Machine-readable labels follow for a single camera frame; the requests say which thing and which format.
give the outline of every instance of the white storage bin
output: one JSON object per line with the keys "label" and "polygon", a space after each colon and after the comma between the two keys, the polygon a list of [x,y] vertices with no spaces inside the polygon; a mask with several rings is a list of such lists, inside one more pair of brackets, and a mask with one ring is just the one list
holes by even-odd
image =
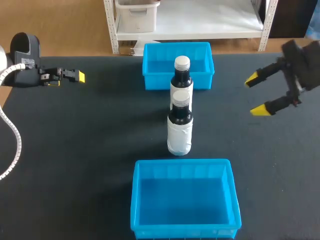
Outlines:
{"label": "white storage bin", "polygon": [[147,33],[156,30],[157,7],[154,0],[115,0],[117,13],[126,33]]}

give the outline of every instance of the bottle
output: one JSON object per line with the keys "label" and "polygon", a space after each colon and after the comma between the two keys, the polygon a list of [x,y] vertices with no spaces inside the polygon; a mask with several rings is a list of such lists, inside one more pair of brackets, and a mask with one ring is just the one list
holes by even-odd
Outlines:
{"label": "bottle", "polygon": [[172,110],[167,119],[168,150],[173,155],[183,156],[191,149],[194,118],[189,110],[190,96],[185,90],[175,91],[172,96]]}
{"label": "bottle", "polygon": [[187,56],[178,56],[174,61],[174,77],[170,85],[170,110],[172,109],[173,95],[178,90],[189,93],[189,109],[192,111],[192,93],[194,90],[194,81],[190,77],[190,59]]}

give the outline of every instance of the white bottle cap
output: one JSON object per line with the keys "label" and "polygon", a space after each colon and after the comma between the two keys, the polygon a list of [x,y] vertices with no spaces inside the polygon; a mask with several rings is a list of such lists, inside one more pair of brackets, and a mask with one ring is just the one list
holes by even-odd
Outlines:
{"label": "white bottle cap", "polygon": [[174,61],[174,68],[178,71],[186,71],[190,68],[190,59],[187,56],[178,56]]}
{"label": "white bottle cap", "polygon": [[172,96],[172,104],[179,107],[183,108],[187,106],[190,102],[190,97],[189,93],[184,90],[178,90],[176,91],[173,96]]}

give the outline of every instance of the robotic arm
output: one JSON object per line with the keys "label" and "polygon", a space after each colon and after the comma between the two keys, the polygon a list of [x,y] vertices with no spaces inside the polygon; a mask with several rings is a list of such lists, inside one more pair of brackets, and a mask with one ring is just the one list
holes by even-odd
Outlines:
{"label": "robotic arm", "polygon": [[304,91],[311,91],[320,85],[320,43],[314,41],[300,48],[294,40],[282,46],[283,56],[275,63],[259,68],[245,81],[249,88],[267,80],[271,75],[282,71],[288,91],[286,95],[253,108],[250,112],[254,116],[271,116],[289,105],[301,104],[299,95]]}
{"label": "robotic arm", "polygon": [[0,53],[0,74],[10,66],[25,64],[28,71],[16,71],[8,75],[3,85],[28,88],[35,86],[59,86],[68,79],[70,82],[85,82],[85,75],[79,70],[62,67],[45,68],[41,64],[40,43],[36,36],[24,32],[16,34],[10,44],[10,53]]}
{"label": "robotic arm", "polygon": [[[40,44],[34,35],[24,32],[16,34],[6,54],[0,46],[0,86],[2,84],[18,88],[35,86],[60,86],[63,80],[85,82],[85,75],[79,70],[67,70],[62,67],[45,68],[41,65]],[[22,151],[22,139],[16,126],[6,116],[0,106],[0,117],[12,129],[16,138],[16,153],[8,169],[0,174],[0,180],[16,166]]]}

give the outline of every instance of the metal shelving unit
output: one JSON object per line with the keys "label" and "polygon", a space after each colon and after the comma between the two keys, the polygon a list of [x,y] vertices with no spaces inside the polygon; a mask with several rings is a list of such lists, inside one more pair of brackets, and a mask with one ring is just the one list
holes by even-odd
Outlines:
{"label": "metal shelving unit", "polygon": [[197,40],[261,38],[259,51],[266,49],[278,0],[266,1],[262,24],[261,0],[162,0],[157,9],[154,32],[126,33],[121,16],[114,18],[113,0],[103,0],[112,51],[119,53],[118,41]]}

